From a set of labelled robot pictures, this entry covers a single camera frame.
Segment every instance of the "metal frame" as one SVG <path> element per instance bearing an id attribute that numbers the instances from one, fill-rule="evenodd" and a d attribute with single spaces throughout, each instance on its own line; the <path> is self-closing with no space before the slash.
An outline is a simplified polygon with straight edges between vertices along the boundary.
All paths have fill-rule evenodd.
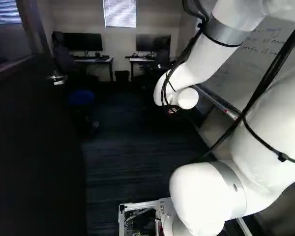
<path id="1" fill-rule="evenodd" d="M 156 210 L 155 217 L 161 219 L 161 221 L 157 219 L 155 220 L 156 236 L 159 236 L 158 229 L 160 225 L 163 226 L 163 231 L 165 236 L 173 235 L 173 222 L 176 216 L 176 211 L 173 207 L 171 198 L 162 198 L 157 201 L 120 204 L 118 209 L 119 236 L 124 236 L 124 221 L 125 221 L 124 213 L 127 211 L 146 209 L 146 208 L 155 209 Z M 241 217 L 237 218 L 236 221 L 239 224 L 245 236 L 253 236 L 248 226 L 246 225 L 246 223 Z"/>
<path id="2" fill-rule="evenodd" d="M 119 205 L 118 209 L 118 223 L 119 223 L 119 236 L 124 236 L 124 213 L 127 211 L 154 208 L 158 201 L 142 202 L 142 203 L 124 203 Z"/>

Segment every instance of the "wall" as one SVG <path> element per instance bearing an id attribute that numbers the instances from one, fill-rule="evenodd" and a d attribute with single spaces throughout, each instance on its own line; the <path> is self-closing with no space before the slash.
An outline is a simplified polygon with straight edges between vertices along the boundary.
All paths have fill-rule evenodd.
<path id="1" fill-rule="evenodd" d="M 137 0 L 137 28 L 105 28 L 102 0 L 53 0 L 52 14 L 55 30 L 63 32 L 100 33 L 103 39 L 103 55 L 114 56 L 113 70 L 129 70 L 125 56 L 136 52 L 136 34 L 171 34 L 171 57 L 176 56 L 179 23 L 181 18 L 180 0 Z M 108 81 L 108 69 L 91 68 Z"/>
<path id="2" fill-rule="evenodd" d="M 30 54 L 22 24 L 0 24 L 0 57 L 13 61 Z"/>
<path id="3" fill-rule="evenodd" d="M 40 18 L 44 27 L 49 49 L 52 53 L 52 38 L 51 35 L 55 27 L 55 19 L 51 11 L 52 0 L 37 0 L 37 6 L 40 13 Z"/>

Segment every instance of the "window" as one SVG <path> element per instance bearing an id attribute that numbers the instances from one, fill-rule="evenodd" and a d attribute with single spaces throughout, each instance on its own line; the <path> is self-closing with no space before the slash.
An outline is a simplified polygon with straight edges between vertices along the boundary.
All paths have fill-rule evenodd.
<path id="1" fill-rule="evenodd" d="M 15 0 L 0 0 L 0 24 L 21 24 Z"/>
<path id="2" fill-rule="evenodd" d="M 105 27 L 136 27 L 136 0 L 103 0 L 103 2 Z"/>

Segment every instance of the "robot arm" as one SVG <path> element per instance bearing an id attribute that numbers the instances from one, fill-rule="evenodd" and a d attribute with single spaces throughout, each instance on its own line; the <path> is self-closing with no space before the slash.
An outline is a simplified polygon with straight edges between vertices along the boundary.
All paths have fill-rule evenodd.
<path id="1" fill-rule="evenodd" d="M 293 9 L 295 0 L 219 0 L 188 60 L 170 77 L 165 93 L 169 103 L 183 109 L 193 108 L 199 96 L 189 86 L 208 80 L 266 15 L 295 21 Z M 154 102 L 158 106 L 162 105 L 161 90 L 165 78 L 166 73 L 154 90 Z"/>
<path id="2" fill-rule="evenodd" d="M 295 0 L 286 2 L 219 0 L 188 60 L 172 74 L 168 101 L 194 107 L 197 92 L 188 86 L 209 79 L 266 15 L 295 21 Z M 165 77 L 154 90 L 157 105 L 162 104 Z M 267 90 L 247 122 L 259 137 L 295 160 L 295 72 Z M 233 135 L 231 154 L 233 160 L 182 166 L 171 177 L 173 206 L 193 236 L 217 235 L 225 221 L 267 208 L 295 182 L 295 162 L 278 160 L 243 124 Z"/>

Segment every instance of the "floor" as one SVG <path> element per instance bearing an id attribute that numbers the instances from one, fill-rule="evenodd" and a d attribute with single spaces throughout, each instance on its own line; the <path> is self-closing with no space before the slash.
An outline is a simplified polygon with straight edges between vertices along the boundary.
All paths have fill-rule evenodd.
<path id="1" fill-rule="evenodd" d="M 82 143 L 88 235 L 118 235 L 120 203 L 168 197 L 173 170 L 207 150 L 189 123 L 171 121 L 149 98 L 116 89 L 97 96 L 100 129 Z"/>

